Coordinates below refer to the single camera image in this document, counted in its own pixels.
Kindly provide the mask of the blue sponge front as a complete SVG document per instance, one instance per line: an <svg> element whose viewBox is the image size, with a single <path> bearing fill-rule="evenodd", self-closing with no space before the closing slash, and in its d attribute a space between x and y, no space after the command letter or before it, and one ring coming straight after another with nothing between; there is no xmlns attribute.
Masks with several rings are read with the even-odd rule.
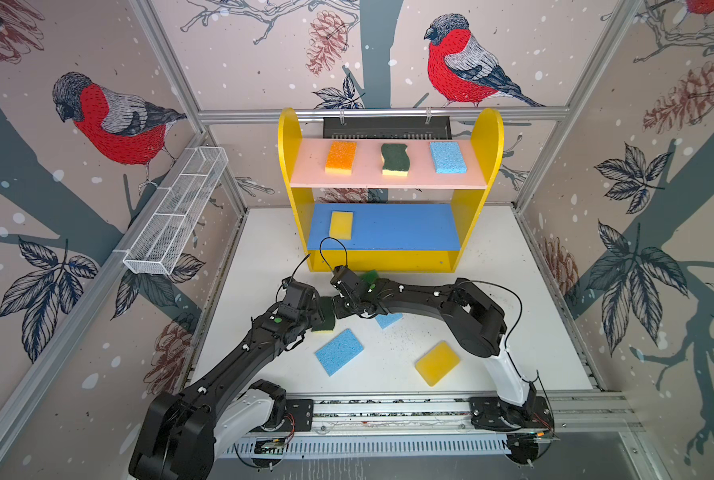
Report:
<svg viewBox="0 0 714 480"><path fill-rule="evenodd" d="M315 352L315 357L329 377L334 376L364 351L351 329L345 329Z"/></svg>

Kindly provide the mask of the yellow sponge front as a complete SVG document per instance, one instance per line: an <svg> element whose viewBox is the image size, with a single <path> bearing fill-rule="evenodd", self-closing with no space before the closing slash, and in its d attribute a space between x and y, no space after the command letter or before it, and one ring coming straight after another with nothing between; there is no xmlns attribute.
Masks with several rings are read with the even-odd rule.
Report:
<svg viewBox="0 0 714 480"><path fill-rule="evenodd" d="M416 361L415 369L429 387L434 387L459 363L456 352L447 342L441 341Z"/></svg>

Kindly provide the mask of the orange topped yellow sponge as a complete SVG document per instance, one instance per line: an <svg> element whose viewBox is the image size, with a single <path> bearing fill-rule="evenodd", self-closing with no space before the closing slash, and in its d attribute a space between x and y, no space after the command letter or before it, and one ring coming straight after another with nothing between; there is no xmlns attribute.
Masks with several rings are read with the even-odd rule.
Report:
<svg viewBox="0 0 714 480"><path fill-rule="evenodd" d="M329 175L351 175L356 150L356 142L333 141L328 152L325 172Z"/></svg>

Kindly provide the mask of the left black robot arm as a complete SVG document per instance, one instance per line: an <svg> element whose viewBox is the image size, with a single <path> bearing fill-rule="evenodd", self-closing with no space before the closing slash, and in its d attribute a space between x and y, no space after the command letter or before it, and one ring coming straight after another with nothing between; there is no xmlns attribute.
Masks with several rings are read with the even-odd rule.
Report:
<svg viewBox="0 0 714 480"><path fill-rule="evenodd" d="M284 298L253 318L244 338L213 369L179 393L158 394L142 423L129 474L136 479L205 479L225 450L215 431L233 403L241 408L263 406L266 415L245 428L229 428L228 443L268 423L284 390L268 381L258 382L249 394L242 389L323 321L319 300L315 287L288 279Z"/></svg>

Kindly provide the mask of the dark green scrub sponge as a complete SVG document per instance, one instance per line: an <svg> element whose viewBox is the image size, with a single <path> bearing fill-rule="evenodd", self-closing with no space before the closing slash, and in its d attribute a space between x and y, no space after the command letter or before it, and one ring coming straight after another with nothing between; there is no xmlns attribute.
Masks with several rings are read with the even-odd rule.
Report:
<svg viewBox="0 0 714 480"><path fill-rule="evenodd" d="M410 158L406 144L384 143L381 145L380 153L384 176L406 177L409 174Z"/></svg>
<svg viewBox="0 0 714 480"><path fill-rule="evenodd" d="M336 317L332 297L321 297L318 303L319 321L312 326L313 332L332 332L335 328Z"/></svg>

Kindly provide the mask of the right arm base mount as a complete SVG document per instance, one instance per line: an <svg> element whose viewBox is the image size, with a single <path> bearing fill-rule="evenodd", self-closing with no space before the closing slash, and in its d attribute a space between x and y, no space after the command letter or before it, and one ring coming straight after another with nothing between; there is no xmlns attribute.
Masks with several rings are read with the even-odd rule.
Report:
<svg viewBox="0 0 714 480"><path fill-rule="evenodd" d="M475 429L509 433L521 429L554 428L549 403L544 396L537 394L534 385L528 387L527 399L520 406L502 401L498 396L471 397L468 404L471 424Z"/></svg>

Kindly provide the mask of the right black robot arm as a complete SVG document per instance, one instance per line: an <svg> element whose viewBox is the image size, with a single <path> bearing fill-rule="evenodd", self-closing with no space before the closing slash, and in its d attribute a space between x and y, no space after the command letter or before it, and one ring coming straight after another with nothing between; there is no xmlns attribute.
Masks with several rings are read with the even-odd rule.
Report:
<svg viewBox="0 0 714 480"><path fill-rule="evenodd" d="M350 315L373 317L414 314L444 322L459 346L481 358L496 387L496 411L473 414L478 428L515 431L536 418L536 389L523 378L507 349L504 310L473 280L458 278L441 286L410 285L378 277L368 280L342 265L331 285L338 319Z"/></svg>

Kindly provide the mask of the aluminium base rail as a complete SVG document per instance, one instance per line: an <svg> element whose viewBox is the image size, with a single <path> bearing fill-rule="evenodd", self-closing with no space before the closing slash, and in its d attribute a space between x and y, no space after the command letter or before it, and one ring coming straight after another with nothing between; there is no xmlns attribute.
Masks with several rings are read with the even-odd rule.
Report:
<svg viewBox="0 0 714 480"><path fill-rule="evenodd" d="M623 395L598 391L556 391L544 396L554 418L552 430L521 429L505 434L536 434L550 436L560 433L641 432L644 427ZM295 437L305 435L442 435L469 433L471 424L468 399L492 397L481 393L416 393L416 394L346 394L324 395L290 393L289 398L314 400L314 418L309 432L247 432ZM219 439L227 439L231 427L245 428L241 407L232 407L219 418L215 431Z"/></svg>

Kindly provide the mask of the green topped yellow sponge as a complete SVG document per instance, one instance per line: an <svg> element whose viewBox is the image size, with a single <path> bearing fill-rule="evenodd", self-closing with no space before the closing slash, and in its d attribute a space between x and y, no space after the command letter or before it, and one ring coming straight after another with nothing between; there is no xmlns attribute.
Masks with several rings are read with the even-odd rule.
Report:
<svg viewBox="0 0 714 480"><path fill-rule="evenodd" d="M378 278L379 273L376 270L371 270L361 275L361 279L369 285L374 284Z"/></svg>

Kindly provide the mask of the dark green scrub sponge front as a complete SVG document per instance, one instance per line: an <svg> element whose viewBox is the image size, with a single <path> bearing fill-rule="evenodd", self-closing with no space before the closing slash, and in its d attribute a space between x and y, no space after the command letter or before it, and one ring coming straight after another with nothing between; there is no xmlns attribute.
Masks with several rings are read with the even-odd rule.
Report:
<svg viewBox="0 0 714 480"><path fill-rule="evenodd" d="M406 144L384 143L381 145L380 153L384 176L406 177L409 174L410 158Z"/></svg>

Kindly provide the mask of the blue sponge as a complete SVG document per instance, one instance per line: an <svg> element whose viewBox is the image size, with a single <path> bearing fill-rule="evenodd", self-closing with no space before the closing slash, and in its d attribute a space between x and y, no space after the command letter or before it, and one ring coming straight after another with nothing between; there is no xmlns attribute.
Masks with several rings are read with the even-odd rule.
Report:
<svg viewBox="0 0 714 480"><path fill-rule="evenodd" d="M429 149L437 174L464 174L467 166L456 142L430 142Z"/></svg>
<svg viewBox="0 0 714 480"><path fill-rule="evenodd" d="M378 323L379 327L384 330L387 329L388 327L394 325L398 321L400 321L403 318L403 315L400 313L395 313L395 314L385 314L385 315L378 315L375 317L376 322Z"/></svg>
<svg viewBox="0 0 714 480"><path fill-rule="evenodd" d="M315 352L315 357L329 377L334 376L364 351L351 329L345 329Z"/></svg>

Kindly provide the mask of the yellow shelf with coloured boards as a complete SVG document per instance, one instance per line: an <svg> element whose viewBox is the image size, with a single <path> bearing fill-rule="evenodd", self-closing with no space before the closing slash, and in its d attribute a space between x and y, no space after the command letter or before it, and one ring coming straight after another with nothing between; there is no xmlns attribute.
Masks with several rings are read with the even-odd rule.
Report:
<svg viewBox="0 0 714 480"><path fill-rule="evenodd" d="M278 122L279 162L307 266L454 272L503 157L501 114L483 110L469 139L306 139L296 112ZM318 189L449 190L447 203L316 200Z"/></svg>

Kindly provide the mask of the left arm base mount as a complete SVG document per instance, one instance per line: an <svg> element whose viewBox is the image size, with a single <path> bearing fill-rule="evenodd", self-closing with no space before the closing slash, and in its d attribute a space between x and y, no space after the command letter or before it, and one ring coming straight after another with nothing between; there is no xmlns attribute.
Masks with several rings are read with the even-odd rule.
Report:
<svg viewBox="0 0 714 480"><path fill-rule="evenodd" d="M240 419L249 432L309 432L314 418L314 400L289 398L280 385L268 380L257 380L232 403L242 407Z"/></svg>

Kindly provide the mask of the black vent grille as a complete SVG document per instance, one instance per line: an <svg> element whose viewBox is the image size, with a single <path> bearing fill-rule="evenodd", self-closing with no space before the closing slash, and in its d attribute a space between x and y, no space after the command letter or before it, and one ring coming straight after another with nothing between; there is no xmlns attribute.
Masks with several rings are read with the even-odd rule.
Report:
<svg viewBox="0 0 714 480"><path fill-rule="evenodd" d="M443 117L326 118L324 139L451 140L450 119Z"/></svg>

